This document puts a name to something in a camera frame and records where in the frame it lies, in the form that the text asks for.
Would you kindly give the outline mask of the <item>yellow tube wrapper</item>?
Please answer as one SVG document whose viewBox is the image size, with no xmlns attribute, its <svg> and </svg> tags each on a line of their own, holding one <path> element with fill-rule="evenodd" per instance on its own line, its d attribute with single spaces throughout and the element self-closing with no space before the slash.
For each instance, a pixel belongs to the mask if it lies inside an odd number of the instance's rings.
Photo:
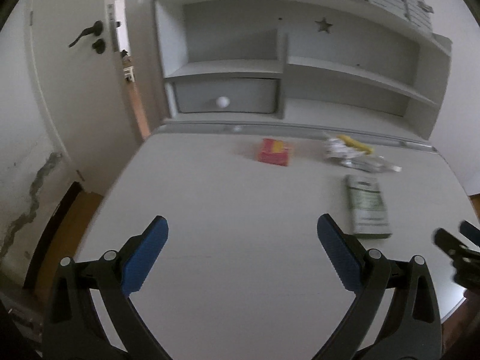
<svg viewBox="0 0 480 360">
<path fill-rule="evenodd" d="M 337 139 L 342 141 L 347 147 L 364 152 L 367 155 L 372 155 L 374 153 L 373 147 L 357 141 L 348 135 L 337 135 Z"/>
</svg>

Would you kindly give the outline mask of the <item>white wrapper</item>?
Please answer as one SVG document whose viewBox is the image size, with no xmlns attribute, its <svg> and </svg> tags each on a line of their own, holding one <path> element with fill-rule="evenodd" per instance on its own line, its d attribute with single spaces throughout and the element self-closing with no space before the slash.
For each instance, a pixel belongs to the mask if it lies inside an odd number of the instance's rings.
<svg viewBox="0 0 480 360">
<path fill-rule="evenodd" d="M 336 136 L 329 137 L 324 141 L 325 157 L 331 159 L 343 167 L 368 173 L 401 172 L 398 166 L 383 156 L 366 154 L 364 152 L 347 147 Z"/>
</svg>

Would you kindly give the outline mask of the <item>green white cigarette box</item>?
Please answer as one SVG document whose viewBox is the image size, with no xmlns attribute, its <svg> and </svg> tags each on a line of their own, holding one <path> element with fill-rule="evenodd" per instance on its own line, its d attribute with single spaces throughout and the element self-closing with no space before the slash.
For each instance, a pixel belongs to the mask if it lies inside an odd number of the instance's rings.
<svg viewBox="0 0 480 360">
<path fill-rule="evenodd" d="M 373 239 L 390 237 L 392 235 L 390 221 L 377 178 L 347 175 L 345 185 L 353 235 Z"/>
</svg>

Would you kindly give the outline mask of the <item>red yellow small box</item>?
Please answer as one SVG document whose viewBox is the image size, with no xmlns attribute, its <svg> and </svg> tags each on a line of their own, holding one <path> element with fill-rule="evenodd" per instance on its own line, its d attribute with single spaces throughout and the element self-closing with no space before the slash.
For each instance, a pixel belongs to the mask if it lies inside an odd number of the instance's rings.
<svg viewBox="0 0 480 360">
<path fill-rule="evenodd" d="M 292 148 L 287 142 L 264 138 L 257 153 L 257 160 L 263 164 L 287 167 L 291 154 Z"/>
</svg>

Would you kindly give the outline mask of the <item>white door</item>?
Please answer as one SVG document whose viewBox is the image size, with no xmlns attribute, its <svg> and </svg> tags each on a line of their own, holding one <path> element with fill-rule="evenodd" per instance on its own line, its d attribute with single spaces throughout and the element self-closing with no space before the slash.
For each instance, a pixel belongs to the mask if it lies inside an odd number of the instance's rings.
<svg viewBox="0 0 480 360">
<path fill-rule="evenodd" d="M 141 144 L 113 0 L 19 0 L 1 29 L 1 174 L 63 155 L 85 189 L 105 194 Z"/>
</svg>

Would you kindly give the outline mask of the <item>white drawer knob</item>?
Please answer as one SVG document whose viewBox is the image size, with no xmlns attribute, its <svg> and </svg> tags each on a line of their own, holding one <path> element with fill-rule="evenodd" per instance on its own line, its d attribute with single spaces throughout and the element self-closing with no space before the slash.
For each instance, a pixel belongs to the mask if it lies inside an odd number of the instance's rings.
<svg viewBox="0 0 480 360">
<path fill-rule="evenodd" d="M 224 109 L 230 105 L 230 99 L 226 96 L 220 96 L 216 99 L 216 106 L 218 108 Z"/>
</svg>

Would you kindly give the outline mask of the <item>white desk hutch shelf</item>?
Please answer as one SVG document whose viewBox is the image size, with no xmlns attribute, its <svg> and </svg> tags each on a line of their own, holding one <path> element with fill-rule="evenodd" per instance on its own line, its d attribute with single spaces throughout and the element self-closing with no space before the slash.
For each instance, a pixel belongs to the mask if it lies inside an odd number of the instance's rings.
<svg viewBox="0 0 480 360">
<path fill-rule="evenodd" d="M 425 0 L 152 2 L 172 119 L 431 137 L 452 43 Z"/>
</svg>

